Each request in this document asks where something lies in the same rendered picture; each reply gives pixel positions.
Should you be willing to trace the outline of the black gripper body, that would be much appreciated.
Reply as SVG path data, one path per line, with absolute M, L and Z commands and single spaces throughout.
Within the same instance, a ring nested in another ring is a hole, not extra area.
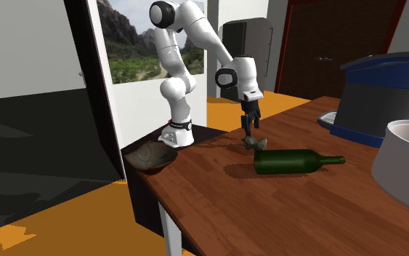
M 261 116 L 258 100 L 253 101 L 241 100 L 240 104 L 242 111 L 245 113 L 245 115 L 255 117 Z

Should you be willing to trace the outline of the small grey-green figure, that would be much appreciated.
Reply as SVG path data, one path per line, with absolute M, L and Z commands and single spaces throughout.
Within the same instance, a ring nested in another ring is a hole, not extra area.
M 257 140 L 254 136 L 243 138 L 243 144 L 247 150 L 263 151 L 267 146 L 267 138 Z

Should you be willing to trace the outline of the dark green glass bottle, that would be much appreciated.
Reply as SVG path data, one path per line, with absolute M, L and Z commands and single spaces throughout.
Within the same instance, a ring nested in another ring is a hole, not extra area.
M 345 161 L 343 156 L 321 156 L 310 149 L 266 150 L 255 152 L 254 169 L 259 175 L 307 174 Z

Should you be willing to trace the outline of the black refrigerator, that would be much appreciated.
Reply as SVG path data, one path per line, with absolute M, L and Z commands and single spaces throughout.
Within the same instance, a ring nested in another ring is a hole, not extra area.
M 272 23 L 264 17 L 233 20 L 222 26 L 222 43 L 231 56 L 254 59 L 261 92 L 264 91 L 269 69 L 272 33 Z

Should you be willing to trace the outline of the brown wooden table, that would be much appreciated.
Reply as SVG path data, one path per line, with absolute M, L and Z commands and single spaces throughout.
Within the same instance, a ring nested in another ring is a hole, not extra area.
M 237 129 L 183 149 L 145 183 L 199 256 L 409 256 L 409 209 L 374 181 L 377 149 L 317 124 L 321 97 L 263 119 L 271 150 L 343 156 L 307 175 L 258 175 Z

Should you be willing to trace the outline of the brown patterned bowl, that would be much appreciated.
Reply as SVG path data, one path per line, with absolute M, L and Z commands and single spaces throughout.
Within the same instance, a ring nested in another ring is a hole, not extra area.
M 135 170 L 150 174 L 160 172 L 177 156 L 178 152 L 165 143 L 147 141 L 123 157 Z

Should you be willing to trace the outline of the dark brown door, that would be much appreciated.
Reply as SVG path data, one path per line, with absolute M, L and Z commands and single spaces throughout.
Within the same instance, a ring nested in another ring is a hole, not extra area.
M 389 50 L 407 0 L 288 0 L 275 92 L 340 98 L 341 65 Z

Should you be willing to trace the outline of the blue and grey appliance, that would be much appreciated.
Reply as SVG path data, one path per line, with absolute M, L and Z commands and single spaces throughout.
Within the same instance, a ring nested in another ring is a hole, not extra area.
M 317 123 L 332 135 L 379 148 L 389 122 L 409 119 L 409 52 L 369 55 L 340 69 L 345 85 L 338 109 Z

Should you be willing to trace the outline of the black robot stand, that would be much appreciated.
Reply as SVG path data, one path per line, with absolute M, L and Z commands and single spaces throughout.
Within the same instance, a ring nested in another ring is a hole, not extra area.
M 135 152 L 141 145 L 148 141 L 156 141 L 164 127 L 165 125 L 157 128 L 151 133 L 121 149 L 135 222 L 149 231 L 158 234 L 159 236 L 163 236 L 163 229 L 161 224 L 161 215 L 158 208 L 158 200 L 139 176 L 138 171 L 132 165 L 130 165 L 124 156 Z

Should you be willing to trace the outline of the grey pot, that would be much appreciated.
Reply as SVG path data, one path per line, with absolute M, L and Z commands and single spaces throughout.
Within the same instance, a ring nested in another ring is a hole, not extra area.
M 409 120 L 387 124 L 371 172 L 389 196 L 409 208 Z

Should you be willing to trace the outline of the mountain landscape wall picture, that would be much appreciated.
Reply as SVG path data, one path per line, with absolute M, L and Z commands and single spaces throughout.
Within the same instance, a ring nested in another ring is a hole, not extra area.
M 155 50 L 155 26 L 149 16 L 155 1 L 160 0 L 97 0 L 114 84 L 169 77 Z M 185 0 L 170 1 L 181 4 Z

